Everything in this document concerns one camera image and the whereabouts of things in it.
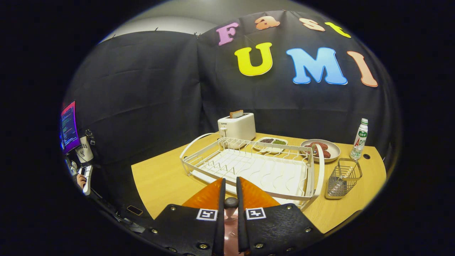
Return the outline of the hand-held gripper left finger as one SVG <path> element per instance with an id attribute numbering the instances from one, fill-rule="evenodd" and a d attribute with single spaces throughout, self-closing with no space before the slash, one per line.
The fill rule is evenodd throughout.
<path id="1" fill-rule="evenodd" d="M 226 180 L 219 178 L 182 205 L 169 204 L 141 237 L 172 256 L 222 256 Z"/>

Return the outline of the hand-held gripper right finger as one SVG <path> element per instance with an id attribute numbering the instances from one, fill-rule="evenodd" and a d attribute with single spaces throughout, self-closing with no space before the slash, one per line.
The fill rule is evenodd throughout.
<path id="1" fill-rule="evenodd" d="M 294 203 L 237 177 L 238 245 L 246 256 L 297 256 L 325 236 Z"/>

